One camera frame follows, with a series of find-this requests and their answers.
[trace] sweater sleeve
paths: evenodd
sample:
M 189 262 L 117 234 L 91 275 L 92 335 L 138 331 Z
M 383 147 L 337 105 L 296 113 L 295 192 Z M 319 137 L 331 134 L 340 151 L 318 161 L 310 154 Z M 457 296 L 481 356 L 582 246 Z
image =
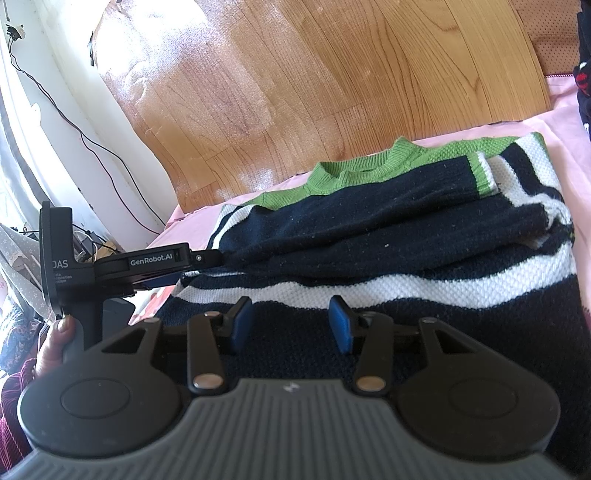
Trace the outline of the sweater sleeve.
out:
M 21 371 L 7 378 L 0 393 L 0 473 L 7 472 L 31 452 L 17 416 L 18 399 L 33 380 L 33 366 L 37 359 L 25 361 Z

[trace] wooden floor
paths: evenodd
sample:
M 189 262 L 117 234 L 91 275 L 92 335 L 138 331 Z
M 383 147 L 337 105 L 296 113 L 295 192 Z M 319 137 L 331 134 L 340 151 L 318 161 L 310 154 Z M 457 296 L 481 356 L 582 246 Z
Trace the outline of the wooden floor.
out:
M 548 108 L 509 0 L 124 0 L 98 69 L 185 212 Z

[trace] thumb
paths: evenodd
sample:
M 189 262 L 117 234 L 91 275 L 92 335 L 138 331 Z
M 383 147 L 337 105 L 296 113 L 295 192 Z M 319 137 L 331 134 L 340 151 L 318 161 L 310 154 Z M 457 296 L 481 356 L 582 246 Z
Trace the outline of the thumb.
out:
M 47 338 L 37 356 L 37 364 L 35 366 L 35 375 L 40 377 L 50 372 L 61 365 L 61 355 L 64 345 L 72 341 L 74 338 L 74 330 L 76 322 L 67 315 L 59 322 L 54 322 L 49 331 Z

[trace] black cable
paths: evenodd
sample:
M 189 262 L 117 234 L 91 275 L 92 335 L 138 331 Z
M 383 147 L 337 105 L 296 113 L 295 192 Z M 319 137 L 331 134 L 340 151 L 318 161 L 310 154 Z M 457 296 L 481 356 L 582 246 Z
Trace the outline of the black cable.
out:
M 75 226 L 78 230 L 82 230 L 83 232 L 86 232 L 90 235 L 90 230 L 87 230 L 86 228 L 82 228 L 80 225 L 76 225 L 75 223 L 72 224 L 72 226 Z M 95 233 L 95 235 L 99 238 L 99 240 L 102 240 L 103 242 L 106 243 L 106 239 L 102 238 L 98 233 Z
M 108 248 L 109 250 L 112 250 L 113 252 L 115 252 L 116 254 L 119 253 L 115 248 L 110 247 L 109 245 L 105 245 L 105 244 L 101 244 L 98 242 L 95 242 L 94 240 L 90 240 L 92 243 L 94 243 L 95 245 L 98 245 L 99 247 L 105 247 Z
M 111 155 L 113 155 L 114 157 L 116 157 L 125 167 L 125 170 L 127 171 L 127 173 L 129 174 L 129 178 L 131 178 L 131 181 L 133 182 L 135 188 L 137 189 L 139 196 L 141 197 L 141 199 L 144 201 L 144 203 L 146 204 L 146 206 L 150 209 L 150 211 L 156 216 L 156 218 L 158 220 L 160 220 L 160 222 L 163 225 L 166 225 L 165 222 L 159 217 L 159 215 L 154 211 L 154 209 L 148 204 L 148 202 L 146 201 L 144 195 L 142 194 L 142 192 L 140 191 L 138 184 L 136 183 L 133 175 L 131 174 L 127 164 L 123 161 L 123 159 L 117 155 L 116 153 L 114 153 L 113 151 L 109 150 L 108 148 L 102 146 L 101 144 L 95 142 L 94 140 L 91 140 L 76 124 L 74 124 L 65 114 L 64 112 L 61 111 L 61 109 L 57 106 L 57 104 L 55 103 L 54 99 L 51 97 L 51 95 L 48 93 L 47 90 L 45 90 L 45 87 L 39 83 L 37 81 L 37 79 L 29 74 L 28 72 L 26 72 L 25 70 L 23 70 L 20 65 L 18 64 L 17 58 L 15 57 L 15 55 L 12 53 L 12 45 L 14 44 L 14 40 L 13 39 L 9 39 L 8 40 L 8 52 L 11 56 L 11 64 L 12 66 L 18 71 L 21 72 L 23 74 L 25 74 L 30 80 L 32 80 L 35 85 L 37 86 L 37 88 L 39 88 L 39 90 L 41 91 L 41 93 L 51 102 L 51 104 L 54 106 L 54 108 L 57 110 L 57 112 L 60 114 L 60 116 L 71 126 L 73 127 L 75 130 L 78 131 L 78 133 L 80 134 L 80 139 L 82 140 L 82 144 L 85 146 L 85 148 L 90 151 L 98 160 L 98 162 L 100 163 L 100 166 L 103 168 L 103 170 L 105 171 L 105 173 L 109 176 L 111 183 L 113 185 L 113 189 L 115 190 L 115 193 L 117 194 L 117 196 L 119 197 L 119 200 L 121 201 L 121 203 L 123 204 L 123 206 L 125 207 L 125 209 L 129 212 L 129 214 L 133 217 L 133 219 L 140 224 L 142 227 L 144 227 L 147 231 L 152 232 L 156 235 L 159 235 L 158 232 L 154 232 L 152 229 L 146 227 L 142 222 L 140 222 L 138 220 L 138 218 L 133 214 L 133 212 L 129 209 L 129 207 L 127 206 L 127 204 L 124 202 L 123 198 L 121 198 L 121 195 L 119 194 L 119 191 L 117 190 L 117 187 L 115 186 L 115 181 L 113 179 L 113 177 L 111 176 L 109 170 L 107 170 L 107 168 L 105 167 L 105 165 L 103 164 L 103 162 L 101 161 L 101 159 L 99 158 L 99 156 L 97 155 L 97 153 L 92 150 L 85 142 L 85 139 L 88 140 L 90 143 L 92 143 L 93 145 L 96 145 L 99 148 L 102 148 L 103 150 L 105 150 L 106 152 L 110 153 Z

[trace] striped sweater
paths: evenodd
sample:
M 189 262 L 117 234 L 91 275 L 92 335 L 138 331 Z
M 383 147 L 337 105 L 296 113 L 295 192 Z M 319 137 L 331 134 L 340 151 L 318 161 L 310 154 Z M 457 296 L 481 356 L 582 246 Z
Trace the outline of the striped sweater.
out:
M 562 415 L 548 452 L 580 473 L 591 452 L 591 342 L 572 242 L 545 145 L 531 134 L 499 154 L 465 152 L 277 210 L 226 206 L 209 242 L 225 267 L 185 275 L 158 316 L 179 325 L 249 296 L 255 321 L 245 349 L 224 359 L 230 379 L 345 383 L 355 358 L 332 338 L 331 296 L 398 323 L 438 317 L 556 390 Z M 396 366 L 394 383 L 420 367 L 412 355 Z

